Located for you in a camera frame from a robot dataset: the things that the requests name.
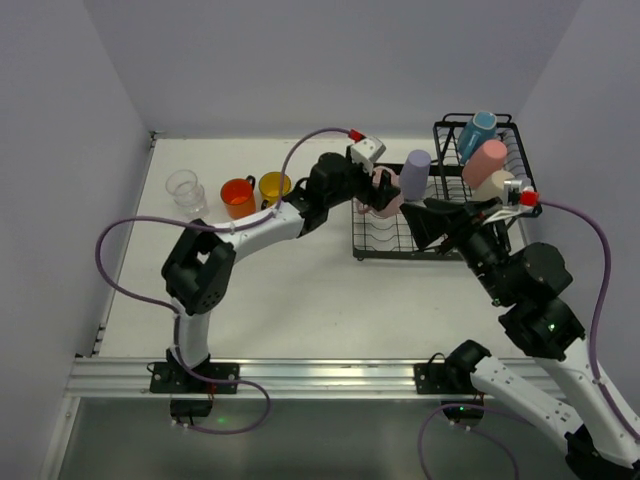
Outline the pink mug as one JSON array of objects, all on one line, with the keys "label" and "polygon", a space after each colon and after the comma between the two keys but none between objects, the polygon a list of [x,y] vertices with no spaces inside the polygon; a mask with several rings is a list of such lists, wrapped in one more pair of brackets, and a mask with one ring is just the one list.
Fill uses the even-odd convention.
[{"label": "pink mug", "polygon": [[400,189],[399,176],[390,168],[385,166],[377,166],[374,168],[373,184],[378,186],[382,178],[382,174],[387,172],[390,175],[391,184],[399,190],[399,193],[389,202],[389,204],[381,210],[373,208],[369,212],[378,218],[389,218],[400,212],[400,206],[404,202],[404,196]]}]

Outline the cream tumbler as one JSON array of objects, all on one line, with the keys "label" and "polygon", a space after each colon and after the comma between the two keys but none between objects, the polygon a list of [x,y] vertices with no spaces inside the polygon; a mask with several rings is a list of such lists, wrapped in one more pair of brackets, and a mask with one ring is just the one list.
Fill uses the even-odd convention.
[{"label": "cream tumbler", "polygon": [[495,197],[500,197],[504,190],[504,182],[513,180],[514,175],[505,170],[497,170],[487,177],[482,184],[474,190],[471,200],[482,202]]}]

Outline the yellow mug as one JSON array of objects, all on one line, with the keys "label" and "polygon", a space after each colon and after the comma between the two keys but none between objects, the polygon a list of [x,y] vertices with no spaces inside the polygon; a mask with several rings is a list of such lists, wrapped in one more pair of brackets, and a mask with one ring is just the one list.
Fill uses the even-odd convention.
[{"label": "yellow mug", "polygon": [[292,187],[291,179],[281,172],[269,172],[264,174],[259,182],[258,189],[262,197],[261,209],[272,207],[281,195],[286,195]]}]

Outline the orange mug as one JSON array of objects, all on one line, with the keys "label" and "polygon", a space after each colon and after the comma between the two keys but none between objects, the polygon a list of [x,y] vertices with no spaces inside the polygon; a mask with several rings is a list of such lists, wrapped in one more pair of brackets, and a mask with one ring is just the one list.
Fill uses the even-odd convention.
[{"label": "orange mug", "polygon": [[220,197],[231,219],[237,220],[256,212],[254,197],[255,177],[234,178],[220,190]]}]

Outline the clear glass cup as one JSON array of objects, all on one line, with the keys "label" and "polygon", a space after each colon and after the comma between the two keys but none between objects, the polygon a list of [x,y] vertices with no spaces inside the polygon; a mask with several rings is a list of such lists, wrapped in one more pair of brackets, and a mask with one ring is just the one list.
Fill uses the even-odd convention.
[{"label": "clear glass cup", "polygon": [[188,169],[172,173],[165,182],[165,189],[179,206],[195,204],[200,198],[198,177]]},{"label": "clear glass cup", "polygon": [[190,219],[203,218],[209,213],[205,190],[199,183],[184,183],[176,196],[176,203]]}]

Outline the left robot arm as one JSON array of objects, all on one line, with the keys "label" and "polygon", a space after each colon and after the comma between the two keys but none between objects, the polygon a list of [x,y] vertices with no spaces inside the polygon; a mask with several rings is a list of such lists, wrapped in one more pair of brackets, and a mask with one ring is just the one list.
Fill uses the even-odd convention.
[{"label": "left robot arm", "polygon": [[176,309],[170,347],[176,362],[195,369],[209,360],[210,312],[226,294],[236,263],[271,245],[311,233],[327,221],[331,208],[344,202],[357,199],[382,210],[399,194],[390,173],[368,171],[347,156],[326,153],[279,206],[243,218],[237,226],[192,222],[161,269]]}]

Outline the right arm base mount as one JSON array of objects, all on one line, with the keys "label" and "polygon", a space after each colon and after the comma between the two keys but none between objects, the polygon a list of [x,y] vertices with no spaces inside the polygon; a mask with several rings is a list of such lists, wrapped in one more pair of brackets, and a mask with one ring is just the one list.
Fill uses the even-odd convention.
[{"label": "right arm base mount", "polygon": [[474,406],[484,405],[484,394],[471,385],[465,373],[447,364],[446,356],[436,352],[427,361],[413,365],[413,381],[418,395],[440,397],[447,405],[443,415],[454,424],[474,427],[480,424],[484,412]]}]

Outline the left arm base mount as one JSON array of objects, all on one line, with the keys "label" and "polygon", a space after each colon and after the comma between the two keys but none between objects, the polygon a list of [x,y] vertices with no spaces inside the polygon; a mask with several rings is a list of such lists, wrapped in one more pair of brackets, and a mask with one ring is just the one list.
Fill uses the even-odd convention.
[{"label": "left arm base mount", "polygon": [[205,399],[172,399],[169,414],[172,420],[195,424],[196,419],[208,417],[213,410],[216,395],[235,395],[238,386],[239,364],[232,362],[211,362],[207,356],[192,367],[195,375],[188,373],[175,358],[170,349],[166,350],[164,361],[147,365],[151,374],[149,391],[152,394],[196,394]]}]

